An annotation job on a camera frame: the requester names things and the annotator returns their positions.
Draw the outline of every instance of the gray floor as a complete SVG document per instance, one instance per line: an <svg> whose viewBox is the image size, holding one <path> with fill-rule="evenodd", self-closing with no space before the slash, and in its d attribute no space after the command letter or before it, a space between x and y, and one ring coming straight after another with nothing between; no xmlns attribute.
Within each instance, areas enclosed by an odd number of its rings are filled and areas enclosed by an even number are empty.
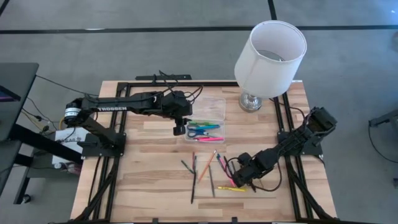
<svg viewBox="0 0 398 224"><path fill-rule="evenodd" d="M280 20L297 26L398 24L395 0L275 0ZM267 1L227 0L10 0L0 29L255 25L270 19ZM338 120L322 143L338 216L343 220L396 223L398 165L377 155L368 120L398 108L397 30L304 31L308 52L296 79L304 81L311 106ZM233 67L249 32L147 34L0 35L0 62L38 62L39 75L97 93L103 80L133 80L167 73L195 79L233 79ZM51 119L78 94L36 80L30 97ZM25 108L34 111L30 103ZM25 119L20 123L34 128ZM372 129L374 142L398 161L397 138L388 125ZM12 171L0 198L2 223L66 221L74 179L34 180L35 200L12 205L23 168Z"/></svg>

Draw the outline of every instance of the lamp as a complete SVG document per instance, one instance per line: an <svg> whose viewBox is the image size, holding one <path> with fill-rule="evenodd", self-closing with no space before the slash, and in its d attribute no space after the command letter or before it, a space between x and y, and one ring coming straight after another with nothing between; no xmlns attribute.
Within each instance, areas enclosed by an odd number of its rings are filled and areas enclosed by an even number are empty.
<svg viewBox="0 0 398 224"><path fill-rule="evenodd" d="M235 65L235 78L243 92L239 105L257 111L261 98L273 98L289 89L307 51L304 35L282 21L256 25Z"/></svg>

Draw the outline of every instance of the clear plastic box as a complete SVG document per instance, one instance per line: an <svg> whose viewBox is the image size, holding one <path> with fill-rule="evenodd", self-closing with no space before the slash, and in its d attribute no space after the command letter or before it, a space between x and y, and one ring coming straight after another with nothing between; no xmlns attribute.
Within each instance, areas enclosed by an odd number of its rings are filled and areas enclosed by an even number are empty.
<svg viewBox="0 0 398 224"><path fill-rule="evenodd" d="M215 129L206 129L205 131L208 132L209 136L223 138L220 141L197 141L194 138L205 137L201 135L197 135L193 138L188 136L188 124L185 126L187 132L185 133L184 137L185 140L188 142L197 142L197 143L204 143L204 144L221 144L225 141L225 99L224 98L212 98L212 97L199 97L195 100L194 104L192 105L192 115L187 117L194 122L199 123L213 123L218 124L220 127Z"/></svg>

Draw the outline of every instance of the wooden table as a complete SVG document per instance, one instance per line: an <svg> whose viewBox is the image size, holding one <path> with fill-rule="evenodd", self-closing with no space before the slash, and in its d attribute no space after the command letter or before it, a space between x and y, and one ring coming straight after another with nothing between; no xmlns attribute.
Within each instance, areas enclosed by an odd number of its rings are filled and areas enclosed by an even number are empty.
<svg viewBox="0 0 398 224"><path fill-rule="evenodd" d="M99 95L113 97L117 83L103 82ZM195 87L181 86L175 89L192 91ZM160 90L164 90L164 87L131 89L132 94ZM240 92L239 87L217 86L204 87L201 94L226 99L224 144L191 144L186 142L183 136L173 136L174 121L157 116L127 113L127 143L119 166L112 222L151 222L152 218L159 218L160 222L230 222L231 217L237 217L240 222L295 220L283 158L280 158L283 181L280 189L275 192L233 192L216 189L216 198L213 198L207 172L197 184L193 204L190 203L193 176L180 161L184 160L190 164L192 152L196 152L198 156L198 173L201 174L215 149L222 156L230 158L243 152L254 155L277 144L276 132L279 127L273 102L266 99L259 111L246 113L238 105ZM302 82L293 82L288 96L291 106L298 107L305 113L309 112ZM300 126L303 120L300 113L292 110L292 116L295 127ZM111 113L100 113L98 121L104 126L109 126L110 117ZM323 164L313 156L302 156L302 160L309 191L324 210L335 217ZM84 161L71 218L78 216L87 206L96 161L97 158ZM211 168L215 186L230 185L216 158L212 160ZM276 167L262 178L264 187L268 189L276 186L278 181L279 171ZM258 180L255 180L255 184L260 185ZM298 197L301 200L301 214L305 217L305 207L299 190ZM105 194L100 218L104 215L107 198Z"/></svg>

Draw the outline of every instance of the monitor screen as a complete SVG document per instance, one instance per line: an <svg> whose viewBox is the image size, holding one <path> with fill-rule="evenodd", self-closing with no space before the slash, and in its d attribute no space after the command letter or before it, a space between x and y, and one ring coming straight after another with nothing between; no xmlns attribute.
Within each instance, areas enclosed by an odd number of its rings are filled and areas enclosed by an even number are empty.
<svg viewBox="0 0 398 224"><path fill-rule="evenodd" d="M0 102L12 102L21 100L20 96L0 85Z"/></svg>

